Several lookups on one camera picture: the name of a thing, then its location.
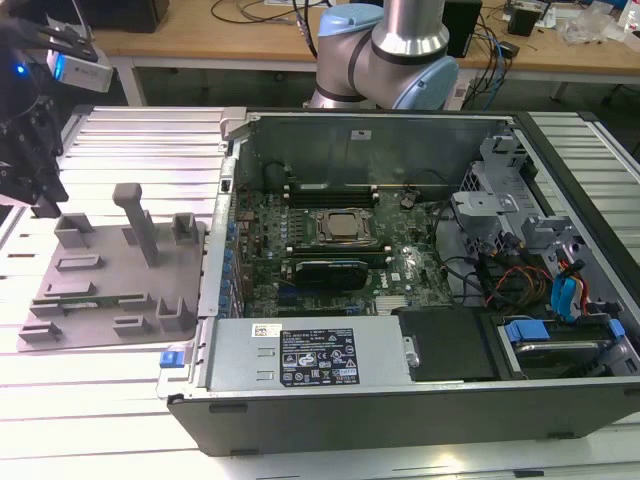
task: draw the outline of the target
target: black box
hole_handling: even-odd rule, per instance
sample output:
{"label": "black box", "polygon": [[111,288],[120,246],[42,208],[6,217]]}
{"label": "black box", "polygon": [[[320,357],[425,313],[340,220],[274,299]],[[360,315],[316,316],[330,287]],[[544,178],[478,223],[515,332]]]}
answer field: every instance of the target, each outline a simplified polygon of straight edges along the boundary
{"label": "black box", "polygon": [[[351,0],[350,3],[382,6],[384,0]],[[447,0],[445,2],[442,23],[449,30],[447,54],[457,58],[467,55],[481,8],[482,0]]]}
{"label": "black box", "polygon": [[[96,29],[152,33],[167,13],[169,0],[77,0],[89,26]],[[46,24],[46,17],[72,25],[79,24],[71,0],[31,0],[12,9],[12,15]]]}
{"label": "black box", "polygon": [[540,18],[542,12],[538,9],[514,7],[511,13],[511,19],[507,26],[507,31],[511,35],[520,35],[528,37],[533,31],[536,22]]}

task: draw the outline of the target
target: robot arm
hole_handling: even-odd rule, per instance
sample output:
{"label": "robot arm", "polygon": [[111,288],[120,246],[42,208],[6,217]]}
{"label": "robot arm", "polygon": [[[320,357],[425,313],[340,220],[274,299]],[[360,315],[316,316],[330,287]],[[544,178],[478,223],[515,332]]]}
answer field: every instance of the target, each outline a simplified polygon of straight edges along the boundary
{"label": "robot arm", "polygon": [[444,0],[385,0],[328,9],[318,32],[313,108],[437,109],[453,88]]}
{"label": "robot arm", "polygon": [[56,157],[61,125],[53,99],[43,95],[22,49],[49,49],[90,62],[98,57],[87,38],[17,18],[0,18],[0,204],[32,206],[36,216],[57,217],[68,200]]}

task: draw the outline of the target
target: power supply label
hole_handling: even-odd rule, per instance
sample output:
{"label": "power supply label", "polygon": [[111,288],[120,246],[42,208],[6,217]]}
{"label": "power supply label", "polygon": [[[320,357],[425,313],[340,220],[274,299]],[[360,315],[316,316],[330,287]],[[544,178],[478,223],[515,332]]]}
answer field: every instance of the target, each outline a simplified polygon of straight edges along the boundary
{"label": "power supply label", "polygon": [[353,329],[282,330],[280,383],[321,387],[360,383]]}

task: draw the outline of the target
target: computer case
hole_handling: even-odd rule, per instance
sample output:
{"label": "computer case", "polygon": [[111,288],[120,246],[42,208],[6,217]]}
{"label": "computer case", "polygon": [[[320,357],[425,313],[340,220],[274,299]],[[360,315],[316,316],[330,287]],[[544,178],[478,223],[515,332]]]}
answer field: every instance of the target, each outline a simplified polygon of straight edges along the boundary
{"label": "computer case", "polygon": [[[167,13],[169,0],[77,0],[93,29],[124,30],[153,33]],[[32,0],[11,11],[12,15],[46,24],[46,16],[70,24],[78,24],[71,0]]]}

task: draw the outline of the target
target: blue latch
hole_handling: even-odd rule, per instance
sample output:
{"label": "blue latch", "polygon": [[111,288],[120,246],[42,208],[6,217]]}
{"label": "blue latch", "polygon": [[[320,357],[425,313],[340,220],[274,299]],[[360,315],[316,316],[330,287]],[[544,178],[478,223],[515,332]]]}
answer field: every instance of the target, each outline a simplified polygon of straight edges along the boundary
{"label": "blue latch", "polygon": [[184,367],[184,352],[167,350],[160,354],[160,368]]}
{"label": "blue latch", "polygon": [[551,338],[542,320],[513,320],[505,326],[505,331],[511,343]]}
{"label": "blue latch", "polygon": [[575,317],[571,315],[571,302],[576,294],[576,288],[577,283],[573,278],[558,275],[553,281],[551,308],[567,323],[576,321]]}
{"label": "blue latch", "polygon": [[613,336],[616,340],[620,340],[625,336],[624,327],[620,323],[620,320],[616,318],[612,318],[611,320],[609,320],[609,328],[611,329],[611,333],[613,333]]}

